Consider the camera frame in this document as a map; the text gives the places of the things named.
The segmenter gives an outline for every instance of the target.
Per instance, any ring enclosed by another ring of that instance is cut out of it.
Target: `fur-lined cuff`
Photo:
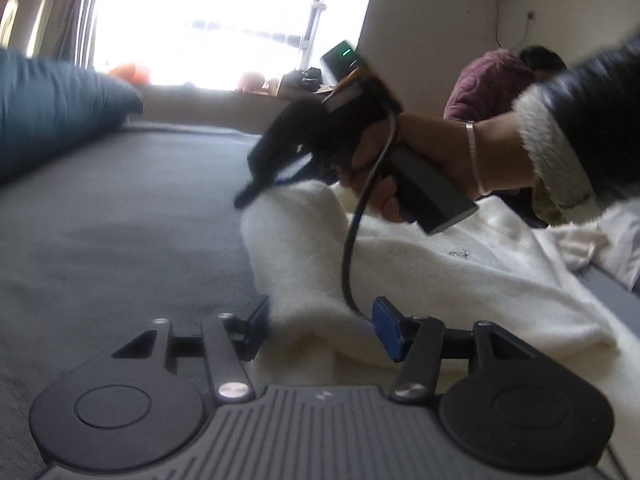
[[[522,143],[542,179],[551,200],[562,215],[576,223],[602,214],[589,177],[569,141],[532,86],[514,102]]]

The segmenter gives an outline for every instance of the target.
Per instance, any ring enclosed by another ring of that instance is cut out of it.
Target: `gray mattress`
[[[156,317],[248,313],[232,200],[254,142],[130,126],[0,189],[0,479],[42,468],[29,408],[65,371]]]

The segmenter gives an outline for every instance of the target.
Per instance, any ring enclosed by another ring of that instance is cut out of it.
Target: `curtain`
[[[97,4],[98,0],[53,0],[38,54],[91,65]]]
[[[0,47],[2,48],[9,45],[17,10],[18,0],[0,0]]]
[[[27,56],[91,65],[98,0],[16,1],[9,48]]]

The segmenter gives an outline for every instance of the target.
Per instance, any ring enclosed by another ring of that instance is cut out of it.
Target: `orange object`
[[[245,72],[242,74],[236,90],[241,92],[257,92],[264,85],[264,76],[259,72]]]
[[[124,79],[132,85],[150,85],[149,69],[137,63],[125,63],[118,65],[116,68],[109,70],[109,75]]]

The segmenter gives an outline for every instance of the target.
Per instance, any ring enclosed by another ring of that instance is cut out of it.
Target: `circular pad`
[[[505,390],[494,400],[495,411],[525,430],[546,430],[560,424],[569,413],[568,401],[540,386],[518,386]]]
[[[138,388],[110,384],[82,394],[76,415],[94,428],[114,430],[135,424],[151,407],[149,396]]]
[[[187,381],[146,359],[89,362],[44,390],[30,428],[45,462],[121,472],[185,446],[206,417]]]
[[[480,368],[444,394],[438,414],[470,455],[529,474],[595,465],[614,420],[596,388],[546,358]]]

